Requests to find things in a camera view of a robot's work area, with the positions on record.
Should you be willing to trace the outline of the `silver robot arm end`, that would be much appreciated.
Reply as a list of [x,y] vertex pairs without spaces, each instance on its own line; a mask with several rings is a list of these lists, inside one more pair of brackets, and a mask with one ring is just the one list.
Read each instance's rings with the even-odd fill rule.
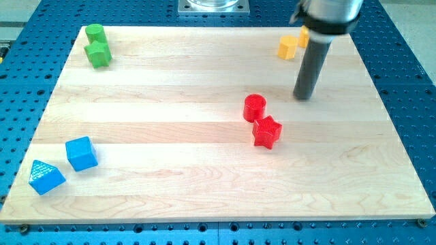
[[344,35],[355,29],[363,0],[300,0],[290,24],[301,19],[310,31],[323,35]]

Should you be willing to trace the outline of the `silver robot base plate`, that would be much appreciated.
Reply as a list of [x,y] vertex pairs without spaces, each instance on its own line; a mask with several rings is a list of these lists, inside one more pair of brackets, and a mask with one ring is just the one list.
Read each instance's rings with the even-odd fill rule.
[[249,13],[249,0],[178,0],[179,15]]

